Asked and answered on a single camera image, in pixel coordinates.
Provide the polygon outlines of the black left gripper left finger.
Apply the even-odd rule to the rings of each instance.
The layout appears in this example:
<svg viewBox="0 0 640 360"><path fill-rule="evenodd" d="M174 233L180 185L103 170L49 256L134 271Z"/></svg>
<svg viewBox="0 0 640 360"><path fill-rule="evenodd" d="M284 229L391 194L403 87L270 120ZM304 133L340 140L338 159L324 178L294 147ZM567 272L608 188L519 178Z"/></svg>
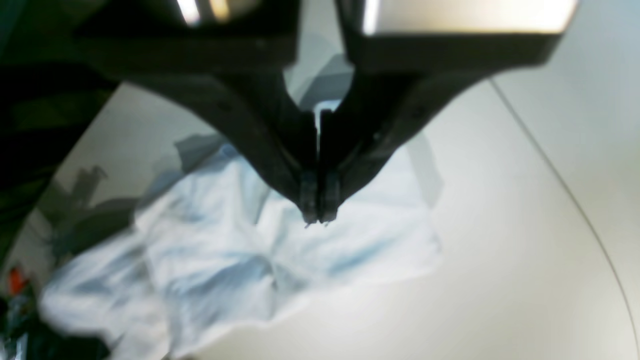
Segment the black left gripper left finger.
<svg viewBox="0 0 640 360"><path fill-rule="evenodd" d="M316 130L285 85L299 0L3 0L1 194L28 204L128 83L221 132L258 175L320 220Z"/></svg>

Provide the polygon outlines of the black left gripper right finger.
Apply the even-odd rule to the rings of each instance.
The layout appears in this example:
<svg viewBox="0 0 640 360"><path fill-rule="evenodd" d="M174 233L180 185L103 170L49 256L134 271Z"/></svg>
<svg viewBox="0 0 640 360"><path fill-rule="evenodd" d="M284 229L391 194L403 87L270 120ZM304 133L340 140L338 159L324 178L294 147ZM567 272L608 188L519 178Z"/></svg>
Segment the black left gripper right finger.
<svg viewBox="0 0 640 360"><path fill-rule="evenodd" d="M353 75L321 116L318 220L365 187L393 153L466 89L547 63L573 0L338 0Z"/></svg>

